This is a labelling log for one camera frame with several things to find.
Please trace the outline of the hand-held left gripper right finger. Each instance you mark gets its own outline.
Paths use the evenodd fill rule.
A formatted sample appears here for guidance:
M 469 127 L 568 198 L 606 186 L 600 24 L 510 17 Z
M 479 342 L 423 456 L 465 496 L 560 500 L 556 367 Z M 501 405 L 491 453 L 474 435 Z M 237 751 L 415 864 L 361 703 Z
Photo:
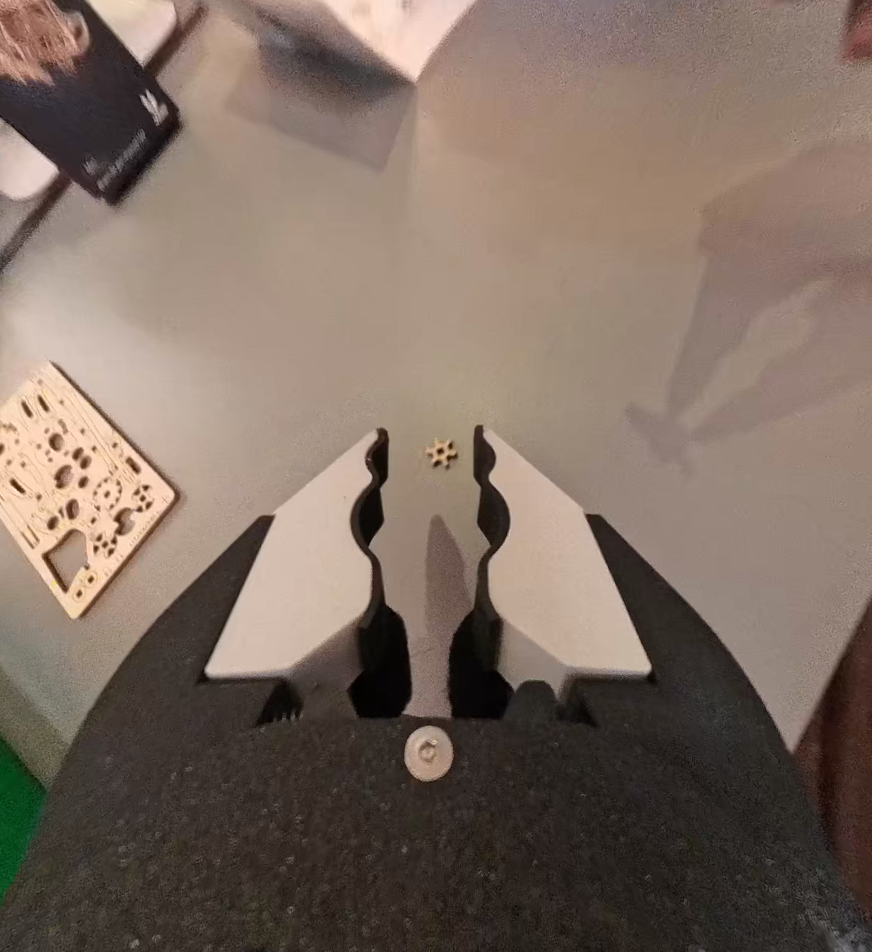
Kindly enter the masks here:
M 450 648 L 451 714 L 502 716 L 528 683 L 564 705 L 581 682 L 648 680 L 648 654 L 583 507 L 483 425 L 473 471 L 488 547 Z

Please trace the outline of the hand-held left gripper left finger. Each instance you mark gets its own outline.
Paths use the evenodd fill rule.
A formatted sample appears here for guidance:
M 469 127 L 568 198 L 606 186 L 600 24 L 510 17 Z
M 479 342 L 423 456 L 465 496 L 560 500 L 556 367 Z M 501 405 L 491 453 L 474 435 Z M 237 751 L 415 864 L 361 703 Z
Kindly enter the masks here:
M 301 713 L 337 698 L 358 716 L 404 713 L 406 626 L 371 549 L 388 449 L 372 429 L 274 510 L 205 679 L 275 682 Z

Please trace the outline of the wooden parts sheet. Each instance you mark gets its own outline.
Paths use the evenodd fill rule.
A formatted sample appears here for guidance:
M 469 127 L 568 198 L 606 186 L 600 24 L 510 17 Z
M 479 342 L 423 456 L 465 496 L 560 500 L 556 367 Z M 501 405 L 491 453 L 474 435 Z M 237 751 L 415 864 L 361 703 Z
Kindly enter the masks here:
M 78 620 L 179 495 L 54 363 L 0 408 L 0 520 Z

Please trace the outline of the black model kit box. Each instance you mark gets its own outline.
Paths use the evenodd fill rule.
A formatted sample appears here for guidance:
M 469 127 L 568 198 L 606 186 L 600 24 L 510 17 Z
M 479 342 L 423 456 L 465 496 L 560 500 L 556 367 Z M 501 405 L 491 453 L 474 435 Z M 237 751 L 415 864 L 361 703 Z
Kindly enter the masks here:
M 0 120 L 92 197 L 117 205 L 179 110 L 89 2 L 0 1 Z

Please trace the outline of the white instruction booklet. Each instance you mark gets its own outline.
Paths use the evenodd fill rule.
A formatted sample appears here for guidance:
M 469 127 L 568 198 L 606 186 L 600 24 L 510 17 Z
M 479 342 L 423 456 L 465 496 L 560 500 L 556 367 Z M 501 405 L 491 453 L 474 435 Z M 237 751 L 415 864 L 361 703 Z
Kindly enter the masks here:
M 209 2 L 292 49 L 326 54 L 411 84 L 475 6 L 474 1 Z

